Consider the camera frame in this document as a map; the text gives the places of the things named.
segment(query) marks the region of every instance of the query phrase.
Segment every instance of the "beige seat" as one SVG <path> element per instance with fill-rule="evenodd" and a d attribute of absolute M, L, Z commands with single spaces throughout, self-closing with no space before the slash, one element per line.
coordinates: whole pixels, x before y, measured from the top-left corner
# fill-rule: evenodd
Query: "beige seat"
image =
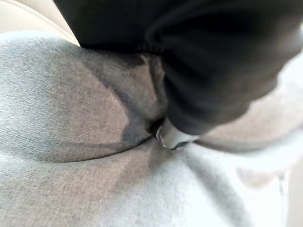
<path fill-rule="evenodd" d="M 52 0 L 0 0 L 0 33 L 47 31 L 79 45 Z"/>

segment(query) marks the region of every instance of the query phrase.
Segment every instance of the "gray sweatpants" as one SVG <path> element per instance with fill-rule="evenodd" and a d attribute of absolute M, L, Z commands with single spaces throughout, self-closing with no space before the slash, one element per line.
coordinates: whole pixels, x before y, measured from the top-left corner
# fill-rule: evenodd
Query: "gray sweatpants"
<path fill-rule="evenodd" d="M 0 35 L 0 226 L 283 226 L 286 165 L 267 163 L 297 159 L 302 132 L 255 152 L 165 150 L 146 132 L 162 78 L 155 57 Z"/>

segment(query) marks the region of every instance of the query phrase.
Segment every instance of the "silver metal object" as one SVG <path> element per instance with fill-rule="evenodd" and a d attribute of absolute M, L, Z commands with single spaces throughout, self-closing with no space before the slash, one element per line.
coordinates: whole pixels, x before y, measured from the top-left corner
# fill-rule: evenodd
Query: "silver metal object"
<path fill-rule="evenodd" d="M 199 136 L 189 135 L 178 130 L 169 119 L 166 119 L 156 132 L 156 139 L 168 149 L 179 149 L 186 144 L 199 139 Z"/>

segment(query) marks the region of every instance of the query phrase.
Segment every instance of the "black jacket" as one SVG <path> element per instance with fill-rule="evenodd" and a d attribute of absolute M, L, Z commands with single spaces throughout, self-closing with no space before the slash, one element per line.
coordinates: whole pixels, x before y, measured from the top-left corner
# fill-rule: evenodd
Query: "black jacket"
<path fill-rule="evenodd" d="M 302 48 L 302 0 L 55 3 L 84 47 L 160 54 L 168 116 L 188 134 L 244 114 Z"/>

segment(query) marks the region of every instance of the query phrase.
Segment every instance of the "black sleeve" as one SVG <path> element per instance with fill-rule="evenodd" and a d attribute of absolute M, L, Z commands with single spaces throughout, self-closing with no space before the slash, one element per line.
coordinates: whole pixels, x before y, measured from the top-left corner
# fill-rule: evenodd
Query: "black sleeve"
<path fill-rule="evenodd" d="M 164 45 L 171 122 L 203 134 L 230 122 L 270 92 L 302 48 L 302 0 L 189 0 L 147 32 Z"/>

